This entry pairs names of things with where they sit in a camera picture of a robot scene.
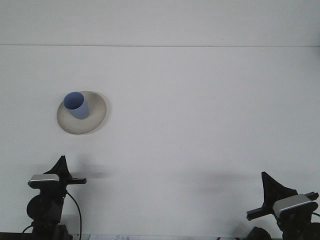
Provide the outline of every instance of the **white wall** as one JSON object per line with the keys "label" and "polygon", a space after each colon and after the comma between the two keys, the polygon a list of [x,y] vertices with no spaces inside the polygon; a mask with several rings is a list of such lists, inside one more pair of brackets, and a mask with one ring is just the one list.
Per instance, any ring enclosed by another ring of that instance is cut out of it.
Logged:
{"label": "white wall", "polygon": [[318,0],[2,0],[1,44],[319,46]]}
{"label": "white wall", "polygon": [[[38,191],[27,181],[66,155],[73,176],[88,178],[86,185],[68,187],[82,209],[84,233],[231,237],[259,226],[280,237],[272,216],[249,222],[246,211],[263,203],[261,171],[300,193],[319,191],[319,47],[48,45],[318,46],[313,24],[320,16],[313,11],[319,2],[282,1],[281,9],[296,11],[284,16],[274,2],[260,2],[264,8],[250,21],[253,28],[237,28],[231,16],[231,25],[212,23],[223,39],[208,24],[202,31],[209,37],[201,37],[200,23],[183,10],[195,5],[189,11],[197,20],[223,15],[228,11],[221,2],[174,1],[174,7],[162,6],[167,11],[157,7],[162,2],[144,2],[145,15],[132,1],[51,3],[0,3],[0,232],[19,232],[31,223],[26,207]],[[232,16],[260,8],[245,4],[230,8]],[[126,11],[135,17],[125,18]],[[185,24],[179,26],[194,25],[175,31],[175,21],[170,29],[154,24],[161,13]],[[283,31],[260,27],[275,21],[271,14]],[[293,18],[310,28],[297,21],[292,30],[287,23]],[[135,21],[145,24],[134,30],[136,37],[131,27],[117,28]],[[152,28],[151,36],[143,30]],[[298,31],[305,34],[288,37]],[[265,33],[268,41],[259,38]],[[95,91],[107,101],[106,120],[94,133],[71,135],[57,123],[63,96],[74,90]],[[63,223],[78,232],[70,199]]]}

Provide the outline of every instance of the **blue cup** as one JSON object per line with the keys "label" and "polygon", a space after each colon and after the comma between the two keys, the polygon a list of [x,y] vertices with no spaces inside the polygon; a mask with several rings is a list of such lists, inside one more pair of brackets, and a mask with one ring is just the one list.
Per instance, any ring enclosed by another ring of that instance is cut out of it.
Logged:
{"label": "blue cup", "polygon": [[86,119],[89,116],[88,103],[81,92],[70,92],[64,97],[63,105],[77,119]]}

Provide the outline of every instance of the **white plate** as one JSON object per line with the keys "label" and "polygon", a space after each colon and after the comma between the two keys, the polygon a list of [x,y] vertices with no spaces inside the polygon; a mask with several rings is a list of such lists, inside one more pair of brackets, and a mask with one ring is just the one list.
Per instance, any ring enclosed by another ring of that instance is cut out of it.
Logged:
{"label": "white plate", "polygon": [[86,119],[77,119],[68,112],[64,104],[61,103],[57,111],[57,120],[60,127],[70,134],[87,134],[96,129],[105,119],[107,105],[105,100],[92,91],[81,91],[84,95],[88,107],[89,116]]}

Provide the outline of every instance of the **black cable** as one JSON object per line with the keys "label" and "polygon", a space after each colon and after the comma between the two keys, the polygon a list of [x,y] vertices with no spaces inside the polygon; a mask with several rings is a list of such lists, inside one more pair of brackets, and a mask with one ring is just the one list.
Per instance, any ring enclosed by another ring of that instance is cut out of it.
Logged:
{"label": "black cable", "polygon": [[23,231],[22,231],[22,233],[24,234],[25,233],[25,231],[27,231],[29,228],[31,228],[32,227],[32,225],[30,225],[30,226],[27,226]]}
{"label": "black cable", "polygon": [[320,214],[319,214],[319,213],[313,212],[312,214],[320,217]]}
{"label": "black cable", "polygon": [[79,240],[81,240],[81,236],[82,236],[82,217],[81,217],[80,207],[79,207],[77,201],[74,199],[73,196],[71,196],[71,194],[69,192],[66,192],[66,194],[69,195],[69,197],[74,201],[76,207],[78,208],[79,217],[80,217],[80,237],[79,237]]}

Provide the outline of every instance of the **camera mount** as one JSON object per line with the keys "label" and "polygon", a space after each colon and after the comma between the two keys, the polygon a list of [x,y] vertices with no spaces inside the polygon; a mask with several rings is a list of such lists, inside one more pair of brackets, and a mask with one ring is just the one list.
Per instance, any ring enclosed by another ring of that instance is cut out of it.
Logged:
{"label": "camera mount", "polygon": [[60,157],[54,167],[44,174],[34,175],[28,182],[33,189],[40,189],[32,198],[26,212],[33,219],[32,240],[72,240],[65,225],[59,225],[67,194],[67,185],[85,184],[86,178],[73,178],[68,170],[66,157]]}
{"label": "camera mount", "polygon": [[[262,207],[247,212],[246,218],[251,221],[272,214],[282,231],[283,240],[319,240],[320,223],[312,223],[313,212],[318,208],[314,202],[318,193],[298,194],[297,190],[285,187],[266,172],[261,173],[264,202]],[[270,235],[262,228],[253,228],[245,240],[271,240]]]}

